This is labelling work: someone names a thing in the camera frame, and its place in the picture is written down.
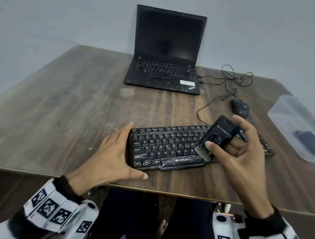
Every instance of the black keyboard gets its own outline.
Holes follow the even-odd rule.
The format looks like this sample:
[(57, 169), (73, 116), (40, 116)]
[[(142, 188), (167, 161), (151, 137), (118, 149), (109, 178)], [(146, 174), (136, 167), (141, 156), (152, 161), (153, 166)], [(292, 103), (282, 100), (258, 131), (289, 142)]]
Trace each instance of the black keyboard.
[[(204, 166), (207, 162), (197, 154), (195, 147), (211, 125), (131, 129), (130, 164), (139, 170), (175, 170)], [(236, 137), (247, 142), (241, 130)], [(275, 152), (259, 135), (265, 157)]]
[(182, 80), (193, 80), (191, 66), (178, 66), (170, 63), (148, 61), (137, 59), (134, 71), (144, 74), (161, 75), (164, 77), (181, 78)]

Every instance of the white wall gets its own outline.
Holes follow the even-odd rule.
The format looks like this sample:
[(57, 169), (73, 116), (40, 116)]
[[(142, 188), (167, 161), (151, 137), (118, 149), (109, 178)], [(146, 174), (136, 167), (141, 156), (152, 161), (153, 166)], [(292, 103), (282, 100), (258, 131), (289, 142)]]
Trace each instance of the white wall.
[(138, 3), (208, 17), (200, 66), (315, 91), (314, 0), (1, 0), (0, 94), (76, 44), (133, 53)]

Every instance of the cable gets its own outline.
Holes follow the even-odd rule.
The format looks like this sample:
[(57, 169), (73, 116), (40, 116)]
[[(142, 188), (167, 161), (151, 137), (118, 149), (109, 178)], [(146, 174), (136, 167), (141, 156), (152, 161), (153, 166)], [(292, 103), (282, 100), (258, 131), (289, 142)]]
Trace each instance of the cable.
[[(232, 69), (233, 75), (231, 75), (226, 70), (223, 70), (223, 67), (225, 67), (225, 66), (228, 66), (228, 67), (230, 67)], [(210, 103), (208, 103), (207, 105), (205, 105), (202, 108), (200, 108), (199, 110), (197, 110), (197, 117), (198, 117), (198, 119), (201, 122), (205, 123), (205, 124), (207, 124), (207, 123), (204, 122), (203, 120), (201, 120), (201, 118), (199, 117), (199, 111), (204, 109), (204, 108), (206, 108), (207, 106), (211, 105), (214, 102), (214, 100), (216, 98), (218, 98), (218, 97), (220, 97), (222, 101), (228, 99), (230, 96), (234, 96), (237, 99), (237, 97), (236, 97), (237, 89), (236, 88), (231, 89), (231, 85), (233, 84), (233, 82), (235, 82), (237, 85), (239, 85), (241, 87), (248, 87), (248, 86), (250, 86), (253, 83), (253, 75), (254, 74), (252, 72), (247, 72), (247, 73), (243, 74), (241, 77), (235, 77), (234, 69), (230, 65), (224, 65), (221, 68), (221, 75), (223, 76), (223, 78), (216, 78), (216, 77), (210, 76), (210, 75), (209, 76), (198, 76), (198, 78), (200, 78), (200, 79), (201, 78), (205, 78), (205, 77), (212, 77), (213, 79), (216, 79), (216, 80), (224, 80), (223, 82), (218, 83), (218, 84), (217, 83), (208, 83), (208, 82), (204, 82), (204, 81), (201, 81), (201, 80), (198, 80), (198, 82), (199, 82), (199, 84), (208, 84), (208, 85), (222, 85), (222, 84), (224, 84), (225, 85), (225, 90), (226, 90), (226, 93), (227, 93), (225, 95), (216, 96)], [(247, 80), (247, 79), (250, 79), (251, 82), (248, 85), (243, 85), (244, 80)]]

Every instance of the black mouse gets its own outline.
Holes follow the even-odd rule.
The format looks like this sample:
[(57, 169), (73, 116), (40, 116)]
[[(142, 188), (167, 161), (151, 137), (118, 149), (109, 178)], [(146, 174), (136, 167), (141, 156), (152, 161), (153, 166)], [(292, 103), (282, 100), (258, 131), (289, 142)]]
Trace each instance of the black mouse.
[(241, 100), (231, 100), (233, 113), (246, 119), (249, 116), (250, 106)]

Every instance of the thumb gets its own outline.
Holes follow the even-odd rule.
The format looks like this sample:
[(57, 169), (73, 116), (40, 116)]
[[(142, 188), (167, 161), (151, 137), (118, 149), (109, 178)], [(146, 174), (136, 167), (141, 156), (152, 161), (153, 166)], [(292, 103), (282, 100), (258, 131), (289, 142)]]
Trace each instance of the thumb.
[(130, 168), (129, 178), (146, 180), (146, 179), (148, 179), (148, 177), (149, 176), (145, 172)]
[(222, 166), (225, 166), (230, 162), (231, 156), (217, 144), (206, 141), (204, 145), (218, 159)]

